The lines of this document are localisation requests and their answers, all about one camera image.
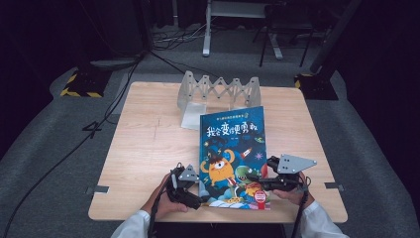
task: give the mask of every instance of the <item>children's book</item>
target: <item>children's book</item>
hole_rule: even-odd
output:
[[[263,107],[200,116],[199,196],[214,207],[270,210]]]

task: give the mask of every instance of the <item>wooden table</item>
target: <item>wooden table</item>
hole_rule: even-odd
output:
[[[198,172],[199,132],[180,127],[176,106],[179,83],[134,82],[106,159],[98,185],[108,193],[95,193],[89,216],[94,220],[125,220],[136,212],[177,163],[191,164]],[[316,160],[305,170],[312,178],[310,191],[334,222],[348,218],[324,151],[299,89],[261,87],[268,156],[290,154]],[[275,177],[272,169],[268,175]],[[197,194],[198,185],[190,189]],[[297,206],[271,195],[271,211],[200,207],[171,213],[160,221],[292,223]]]

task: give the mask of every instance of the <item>cartoon character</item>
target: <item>cartoon character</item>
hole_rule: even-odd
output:
[[[235,160],[235,153],[232,150],[225,150],[224,154],[227,153],[229,155],[229,161],[226,158],[219,156],[219,153],[211,153],[207,154],[209,159],[209,169],[206,170],[204,167],[206,165],[206,161],[203,161],[200,165],[200,169],[204,173],[208,173],[211,179],[211,185],[214,186],[216,181],[221,180],[228,180],[229,186],[235,185],[235,175],[234,175],[234,168],[232,167],[232,162]]]
[[[242,196],[245,200],[254,201],[254,194],[258,190],[262,190],[262,186],[258,182],[249,180],[247,175],[260,176],[261,174],[257,170],[253,170],[248,166],[238,166],[235,169],[235,175],[240,181],[239,186],[245,189],[245,194]]]

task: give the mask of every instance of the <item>black cable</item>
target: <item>black cable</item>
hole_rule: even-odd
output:
[[[163,186],[160,188],[159,193],[157,194],[157,198],[154,201],[154,205],[152,206],[151,210],[151,220],[149,223],[149,229],[148,229],[148,237],[153,238],[154,233],[154,225],[155,225],[155,219],[156,215],[158,213],[158,203],[160,202],[161,195],[166,192],[164,189],[166,188],[167,183],[170,180],[170,177],[172,176],[172,171],[170,171],[170,175],[167,177],[166,181],[164,182]]]
[[[294,238],[297,234],[297,229],[299,228],[300,225],[300,220],[302,218],[302,213],[304,210],[304,205],[306,203],[306,201],[308,201],[308,196],[309,196],[309,189],[308,186],[310,184],[310,178],[306,177],[306,182],[304,181],[304,179],[299,175],[300,179],[302,179],[302,189],[303,189],[303,196],[300,199],[300,204],[299,204],[299,209],[297,211],[297,215],[296,215],[296,220],[294,221],[294,226],[293,226],[293,232],[291,234],[291,238]]]
[[[187,65],[187,64],[185,64],[185,63],[182,63],[182,62],[176,62],[176,61],[173,61],[173,60],[170,60],[170,59],[166,59],[166,60],[168,60],[168,61],[170,61],[170,62],[172,62],[172,63],[181,64],[181,65],[184,65],[184,66],[187,66],[187,67],[191,67],[191,68],[194,68],[194,69],[197,69],[197,70],[203,71],[203,72],[207,72],[207,73],[209,73],[209,74],[211,74],[211,75],[215,76],[216,78],[219,78],[219,77],[220,77],[220,76],[218,76],[218,75],[216,75],[216,74],[214,74],[214,73],[212,73],[212,72],[210,72],[210,71],[206,71],[206,70],[201,69],[201,68],[198,68],[198,67],[193,67],[193,66]]]
[[[205,25],[201,26],[197,30],[192,30],[192,34],[189,34],[189,35],[186,35],[186,32],[183,32],[182,35],[177,36],[176,34],[178,32],[176,32],[174,35],[172,35],[169,38],[159,40],[161,42],[163,42],[165,40],[168,40],[168,43],[167,43],[166,47],[156,46],[157,41],[155,41],[154,50],[156,50],[156,51],[173,50],[173,49],[177,48],[178,46],[180,46],[181,44],[190,43],[190,42],[193,42],[193,41],[197,40],[198,38],[202,38],[202,37],[204,37],[204,35],[197,36],[197,37],[194,37],[194,35],[196,33],[202,32],[204,30],[203,29],[204,27],[205,27]]]
[[[103,65],[103,66],[99,66],[99,65],[95,65],[92,64],[94,67],[98,67],[101,70],[119,70],[119,69],[123,69],[123,68],[127,68],[130,67],[134,64],[136,64],[136,58],[138,57],[137,55],[135,56],[127,56],[124,54],[121,54],[119,52],[117,52],[116,50],[114,50],[109,43],[102,37],[101,33],[99,32],[98,28],[96,27],[95,23],[93,22],[93,19],[90,17],[89,13],[87,12],[86,8],[84,7],[83,3],[78,0],[84,14],[86,15],[86,17],[89,19],[90,24],[92,25],[92,27],[95,29],[96,34],[98,34],[99,38],[101,39],[101,41],[107,46],[107,48],[114,54],[116,54],[117,56],[120,57],[124,57],[124,58],[135,58],[132,62],[129,63],[119,63],[119,64],[113,64],[113,65]]]
[[[122,98],[123,98],[123,95],[124,95],[124,93],[125,93],[125,91],[127,90],[127,88],[128,88],[128,86],[129,86],[129,84],[130,84],[130,80],[131,80],[131,77],[132,77],[132,75],[133,75],[133,73],[134,73],[134,70],[136,69],[136,67],[137,67],[137,65],[139,64],[139,62],[141,61],[141,60],[143,60],[143,58],[144,58],[144,56],[145,56],[145,54],[146,53],[142,53],[141,55],[140,55],[140,57],[138,58],[138,61],[137,61],[137,63],[132,67],[132,69],[129,71],[129,73],[127,73],[127,82],[126,82],[126,84],[124,85],[124,87],[122,88],[122,90],[117,94],[117,96],[115,97],[115,99],[112,101],[112,103],[108,106],[108,108],[106,109],[106,111],[105,111],[105,115],[104,115],[104,118],[105,118],[105,120],[108,122],[108,123],[110,123],[110,124],[114,124],[114,125],[116,125],[117,123],[115,123],[115,122],[111,122],[111,121],[109,121],[108,120],[108,117],[112,114],[112,112],[115,110],[115,108],[117,107],[117,105],[120,103],[120,101],[122,100]],[[112,105],[114,105],[114,109],[112,110],[112,111],[110,111],[109,112],[109,110],[110,110],[110,108],[112,107]]]
[[[134,70],[136,69],[137,65],[139,65],[141,60],[138,60],[137,63],[133,66],[133,68],[131,69],[130,73],[129,73],[129,78],[127,81],[130,81],[131,76],[133,75]],[[18,212],[19,208],[21,207],[21,205],[24,203],[24,201],[26,200],[26,198],[31,194],[31,192],[53,171],[55,170],[55,168],[57,168],[59,165],[61,165],[65,160],[68,159],[68,157],[70,157],[78,148],[80,148],[80,146],[82,146],[88,138],[91,137],[92,134],[94,134],[96,132],[96,130],[107,120],[107,118],[112,114],[112,112],[115,110],[115,108],[117,107],[118,103],[115,104],[115,106],[109,111],[108,114],[105,114],[105,117],[102,119],[102,121],[100,121],[98,124],[95,125],[95,127],[92,129],[92,131],[89,133],[89,135],[87,135],[83,140],[81,140],[81,142],[79,144],[77,144],[69,153],[67,153],[60,161],[58,161],[58,163],[56,163],[51,169],[49,169],[26,193],[25,195],[22,197],[22,199],[19,201],[18,205],[15,207],[15,209],[13,210],[12,215],[9,218],[9,221],[7,222],[5,231],[3,233],[3,238],[7,237],[7,234],[9,233],[9,229],[10,226],[12,224],[13,219],[15,218],[16,213]]]
[[[154,57],[156,57],[156,58],[158,58],[158,59],[160,59],[160,60],[162,60],[162,61],[166,62],[166,63],[167,63],[167,64],[169,64],[170,66],[174,67],[176,70],[178,70],[178,71],[179,71],[179,72],[181,72],[182,74],[185,74],[185,71],[182,71],[180,68],[178,68],[177,66],[173,65],[172,63],[181,64],[181,65],[184,65],[184,66],[187,66],[187,67],[191,67],[191,68],[194,68],[194,69],[197,69],[197,70],[203,71],[203,72],[207,72],[207,73],[209,73],[209,74],[211,74],[211,75],[215,76],[216,78],[219,78],[219,77],[220,77],[220,76],[218,76],[218,75],[216,75],[216,74],[214,74],[214,73],[212,73],[212,72],[209,72],[209,71],[207,71],[207,70],[204,70],[204,69],[202,69],[202,68],[193,67],[193,66],[187,65],[187,64],[182,63],[182,62],[176,62],[176,61],[173,61],[173,60],[171,60],[171,59],[165,59],[165,58],[162,58],[162,57],[158,56],[157,54],[155,54],[155,53],[154,53],[154,52],[152,52],[152,51],[150,51],[150,53],[151,53]]]
[[[181,69],[179,69],[177,66],[175,66],[175,65],[173,65],[172,63],[170,63],[170,62],[168,62],[166,59],[164,59],[164,58],[162,58],[162,57],[160,57],[160,56],[158,56],[158,55],[156,55],[154,52],[152,52],[152,51],[149,51],[154,57],[156,57],[156,58],[158,58],[158,59],[160,59],[160,60],[163,60],[164,62],[166,62],[167,64],[169,64],[170,66],[172,66],[173,68],[175,68],[176,70],[178,70],[180,73],[182,73],[182,74],[185,74],[185,72],[184,71],[182,71]]]

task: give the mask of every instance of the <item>dark background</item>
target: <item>dark background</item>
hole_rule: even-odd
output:
[[[50,103],[49,87],[53,80],[78,66],[80,59],[114,57],[77,1],[57,1],[60,5],[55,5],[68,10],[64,20],[68,20],[66,23],[70,28],[58,27],[62,19],[57,20],[53,6],[49,5],[51,2],[6,0],[0,3],[0,51],[3,58],[0,67],[0,158],[28,123]],[[99,11],[103,7],[98,7],[99,2],[83,1],[83,5],[96,26],[101,26],[98,30],[107,36],[119,26],[109,29],[109,24],[103,24],[106,19],[100,14],[107,9]],[[135,2],[128,1],[128,6],[133,4],[132,11],[136,8]],[[161,10],[170,14],[167,9]],[[346,82],[349,101],[410,192],[417,217],[420,214],[420,196],[416,193],[420,180],[420,98],[417,92],[420,86],[417,59],[420,48],[415,38],[420,29],[418,12],[417,1],[362,1],[323,63],[323,66],[333,64]],[[142,18],[137,14],[134,16],[137,23],[125,31],[129,38],[117,39],[115,46],[139,35],[144,36],[145,32],[139,27],[144,24]]]

